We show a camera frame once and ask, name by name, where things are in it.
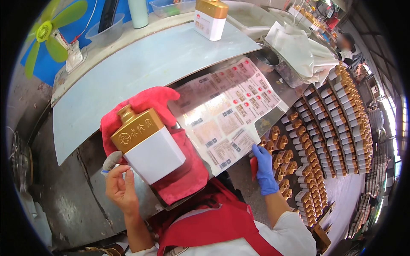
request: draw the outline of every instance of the bare hand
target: bare hand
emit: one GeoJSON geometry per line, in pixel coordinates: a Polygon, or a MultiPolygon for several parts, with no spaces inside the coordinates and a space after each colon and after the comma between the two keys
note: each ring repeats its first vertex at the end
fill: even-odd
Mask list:
{"type": "Polygon", "coordinates": [[[134,188],[134,172],[130,166],[120,165],[108,173],[105,194],[125,215],[139,214],[138,197],[134,188]]]}

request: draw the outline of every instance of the blue wall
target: blue wall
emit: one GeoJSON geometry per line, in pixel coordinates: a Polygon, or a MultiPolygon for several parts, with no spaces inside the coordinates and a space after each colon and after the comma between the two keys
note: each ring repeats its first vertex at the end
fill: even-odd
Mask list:
{"type": "MultiPolygon", "coordinates": [[[[152,12],[153,10],[152,10],[151,5],[148,4],[148,0],[146,1],[147,1],[147,7],[148,7],[149,12],[152,12]]],[[[87,11],[84,14],[84,16],[82,16],[82,18],[80,18],[79,20],[71,24],[68,24],[67,26],[59,28],[61,34],[64,36],[64,38],[69,43],[78,34],[80,34],[84,30],[85,26],[87,25],[88,20],[90,19],[91,13],[93,12],[94,5],[96,2],[95,0],[87,0],[87,2],[88,2],[87,11]]],[[[104,6],[104,0],[98,0],[96,10],[94,11],[94,15],[91,18],[90,24],[88,25],[85,32],[78,38],[78,42],[80,43],[80,48],[83,48],[84,46],[91,43],[91,40],[85,38],[85,34],[90,28],[92,28],[96,23],[100,21],[101,13],[103,11],[103,6],[104,6]]],[[[119,1],[116,13],[125,14],[123,23],[131,20],[131,14],[130,14],[130,9],[128,8],[127,0],[119,1]]],[[[31,46],[29,47],[29,49],[27,50],[27,52],[24,54],[23,58],[21,59],[20,63],[23,66],[25,64],[25,61],[27,59],[27,56],[30,50],[31,50],[31,46]]],[[[55,62],[51,58],[51,56],[48,54],[45,43],[40,43],[40,50],[39,50],[39,54],[37,55],[36,65],[34,67],[34,72],[33,72],[33,74],[36,77],[38,77],[41,81],[45,82],[46,84],[53,86],[55,74],[64,65],[65,65],[65,62],[61,62],[61,63],[55,62]]]]}

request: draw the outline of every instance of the gold bottle shoulder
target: gold bottle shoulder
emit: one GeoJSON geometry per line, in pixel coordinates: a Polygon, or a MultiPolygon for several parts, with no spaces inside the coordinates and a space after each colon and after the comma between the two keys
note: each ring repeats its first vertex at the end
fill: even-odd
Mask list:
{"type": "Polygon", "coordinates": [[[123,125],[111,136],[111,141],[123,154],[164,127],[154,109],[135,114],[130,105],[117,113],[123,125]]]}
{"type": "Polygon", "coordinates": [[[228,8],[229,5],[218,0],[196,0],[195,3],[195,10],[217,19],[225,19],[228,8]]]}

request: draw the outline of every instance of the green fan blade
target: green fan blade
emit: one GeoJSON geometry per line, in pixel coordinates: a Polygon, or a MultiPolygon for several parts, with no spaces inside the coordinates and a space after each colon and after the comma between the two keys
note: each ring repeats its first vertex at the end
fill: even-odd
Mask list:
{"type": "Polygon", "coordinates": [[[37,29],[39,29],[40,25],[40,23],[34,23],[33,27],[30,29],[30,32],[28,32],[27,38],[25,40],[26,42],[36,38],[37,29]]]}
{"type": "Polygon", "coordinates": [[[60,0],[51,0],[44,11],[41,13],[41,23],[46,20],[51,20],[54,17],[55,10],[57,9],[60,0]]]}
{"type": "Polygon", "coordinates": [[[34,65],[36,64],[37,54],[39,53],[40,43],[35,41],[33,47],[27,56],[26,63],[24,65],[24,72],[26,77],[30,79],[33,76],[34,65]]]}
{"type": "Polygon", "coordinates": [[[68,6],[51,20],[53,29],[63,27],[81,18],[87,10],[87,1],[80,0],[68,6]]]}
{"type": "Polygon", "coordinates": [[[68,58],[68,52],[54,37],[50,36],[46,41],[46,48],[53,60],[63,62],[68,58]]]}

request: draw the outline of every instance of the blue latex glove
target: blue latex glove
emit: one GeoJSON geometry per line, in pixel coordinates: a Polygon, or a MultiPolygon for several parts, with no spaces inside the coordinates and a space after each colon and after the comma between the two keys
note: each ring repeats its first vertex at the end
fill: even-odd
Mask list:
{"type": "Polygon", "coordinates": [[[256,178],[261,195],[269,195],[279,191],[279,185],[273,177],[272,155],[262,146],[252,145],[252,152],[257,159],[256,178]]]}

